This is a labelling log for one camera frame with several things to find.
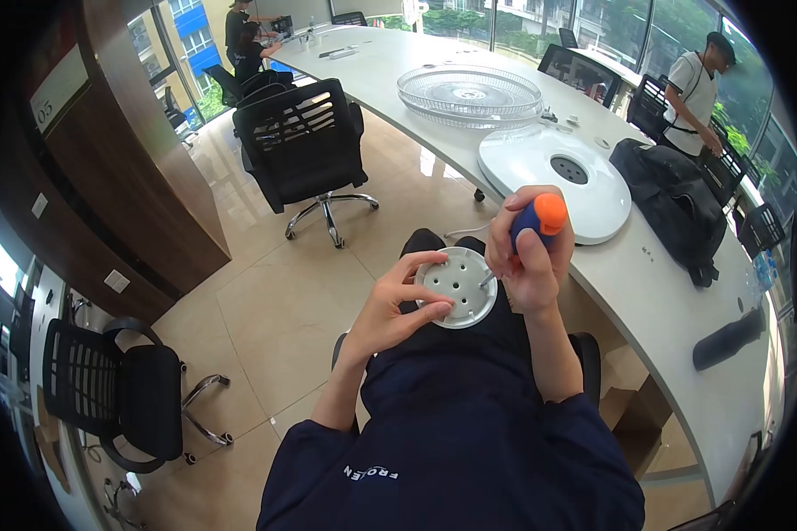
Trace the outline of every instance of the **wall switch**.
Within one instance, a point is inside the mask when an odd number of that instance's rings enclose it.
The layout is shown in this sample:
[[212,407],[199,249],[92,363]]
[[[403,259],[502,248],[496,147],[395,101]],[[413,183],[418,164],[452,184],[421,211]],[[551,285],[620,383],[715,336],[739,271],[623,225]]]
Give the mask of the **wall switch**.
[[35,203],[32,205],[32,215],[35,216],[35,219],[40,219],[42,217],[42,212],[46,206],[47,197],[44,197],[44,194],[39,194],[38,197],[35,198]]
[[116,293],[123,292],[124,288],[128,287],[129,283],[130,281],[128,281],[127,277],[114,269],[112,273],[107,275],[106,280],[104,280],[104,284],[115,290]]

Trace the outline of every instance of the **cap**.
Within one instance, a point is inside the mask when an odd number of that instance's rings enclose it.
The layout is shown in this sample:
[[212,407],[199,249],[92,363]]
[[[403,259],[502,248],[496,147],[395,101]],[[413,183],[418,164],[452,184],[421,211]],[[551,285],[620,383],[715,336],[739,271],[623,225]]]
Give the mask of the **cap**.
[[541,234],[554,236],[567,222],[567,205],[556,194],[540,194],[534,198],[534,213],[541,220]]
[[734,65],[738,61],[735,60],[735,50],[732,48],[732,44],[729,43],[729,40],[726,37],[723,37],[723,34],[718,31],[712,31],[709,33],[708,37],[705,37],[706,42],[712,42],[718,50],[720,50],[723,57],[726,59],[726,64],[729,66]]

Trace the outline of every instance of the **black bag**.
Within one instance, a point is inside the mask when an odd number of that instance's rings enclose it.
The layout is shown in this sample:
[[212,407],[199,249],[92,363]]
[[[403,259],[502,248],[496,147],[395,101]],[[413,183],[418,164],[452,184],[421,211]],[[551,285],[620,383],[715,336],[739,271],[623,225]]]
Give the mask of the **black bag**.
[[712,257],[726,232],[723,209],[703,180],[703,169],[666,146],[623,139],[610,161],[626,179],[631,200],[694,285],[717,280]]

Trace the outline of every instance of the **chrome chair base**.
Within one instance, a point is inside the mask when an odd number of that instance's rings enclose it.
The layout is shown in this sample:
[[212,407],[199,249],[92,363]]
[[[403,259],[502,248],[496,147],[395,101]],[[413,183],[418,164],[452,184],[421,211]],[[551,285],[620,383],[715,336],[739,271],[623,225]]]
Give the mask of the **chrome chair base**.
[[[184,364],[183,362],[181,362],[181,364],[180,364],[180,371],[182,373],[186,372],[186,364]],[[210,377],[205,377],[203,380],[199,381],[198,385],[196,385],[194,387],[194,389],[192,389],[192,391],[188,395],[186,395],[186,398],[183,398],[183,400],[181,400],[181,403],[180,403],[180,414],[183,416],[184,419],[186,419],[189,422],[191,422],[192,425],[195,428],[197,428],[198,431],[201,432],[201,435],[203,435],[204,437],[206,437],[207,439],[209,439],[213,443],[220,444],[222,446],[230,446],[231,444],[234,443],[234,438],[233,438],[233,436],[230,433],[225,431],[221,435],[216,435],[212,431],[210,431],[210,430],[206,429],[205,427],[203,427],[201,425],[201,423],[198,422],[198,420],[195,419],[194,416],[192,416],[192,414],[189,412],[189,409],[188,409],[189,405],[192,403],[192,401],[195,398],[197,398],[198,395],[201,394],[204,389],[209,388],[214,383],[220,383],[225,388],[228,388],[228,387],[230,387],[230,378],[229,377],[225,377],[223,375],[212,375]],[[188,452],[187,453],[183,453],[183,458],[190,465],[193,465],[197,461],[197,460],[194,459],[194,456],[192,454],[188,453]]]
[[333,192],[322,194],[321,196],[316,197],[315,203],[298,212],[294,218],[290,219],[289,224],[286,226],[286,239],[295,239],[296,236],[292,229],[295,228],[296,223],[301,221],[304,216],[307,216],[310,212],[313,212],[317,208],[321,207],[322,214],[325,216],[325,221],[328,224],[328,234],[330,235],[330,239],[333,240],[334,247],[337,249],[342,249],[345,246],[345,240],[340,238],[340,234],[337,231],[337,225],[334,223],[334,216],[330,213],[330,203],[334,201],[351,200],[366,201],[369,203],[369,207],[372,208],[372,210],[378,210],[379,207],[378,201],[374,197],[367,196],[366,194],[340,194],[336,196],[333,195]]

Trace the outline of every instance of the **man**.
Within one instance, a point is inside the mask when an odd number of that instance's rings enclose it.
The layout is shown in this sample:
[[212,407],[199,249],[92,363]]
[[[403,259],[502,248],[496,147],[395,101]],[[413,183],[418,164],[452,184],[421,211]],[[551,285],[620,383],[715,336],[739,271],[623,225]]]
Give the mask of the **man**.
[[[561,195],[526,186],[508,197],[486,249],[457,242],[508,277],[523,314],[511,313],[499,282],[478,324],[432,323],[460,302],[413,284],[421,264],[448,258],[433,232],[414,232],[375,282],[311,418],[280,444],[258,530],[641,529],[643,493],[584,395],[558,312],[574,249],[569,221],[548,249],[531,229],[520,232],[522,263],[511,260],[511,224],[545,192]],[[371,419],[357,434],[364,370]]]
[[665,91],[670,108],[665,118],[670,127],[659,139],[659,145],[686,154],[692,159],[700,155],[703,144],[721,154],[720,138],[709,127],[715,101],[715,71],[723,74],[735,64],[735,51],[726,37],[717,31],[705,38],[704,52],[687,52],[669,69]]

